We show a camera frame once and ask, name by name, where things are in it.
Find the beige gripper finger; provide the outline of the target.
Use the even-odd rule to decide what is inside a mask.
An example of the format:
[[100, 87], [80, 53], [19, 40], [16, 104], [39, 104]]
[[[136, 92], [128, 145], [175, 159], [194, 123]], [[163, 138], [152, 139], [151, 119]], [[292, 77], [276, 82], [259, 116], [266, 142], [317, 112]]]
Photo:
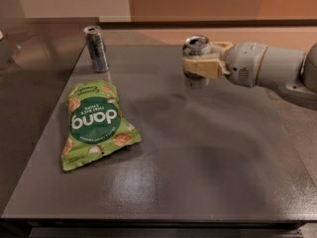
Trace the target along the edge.
[[230, 74], [225, 63], [219, 59], [184, 59], [183, 67], [188, 72], [212, 79]]
[[211, 43], [211, 54], [218, 59], [224, 59], [233, 46], [234, 44], [231, 42], [213, 42]]

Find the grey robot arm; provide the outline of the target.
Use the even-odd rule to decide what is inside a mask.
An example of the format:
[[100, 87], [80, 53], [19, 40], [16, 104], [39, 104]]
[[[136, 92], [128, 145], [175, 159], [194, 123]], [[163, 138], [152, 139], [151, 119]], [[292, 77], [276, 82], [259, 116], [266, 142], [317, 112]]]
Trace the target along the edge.
[[204, 78], [225, 76], [231, 83], [252, 88], [264, 87], [287, 102], [317, 108], [316, 89], [304, 81], [312, 50], [268, 47], [262, 43], [214, 43], [208, 55], [183, 58], [184, 70]]

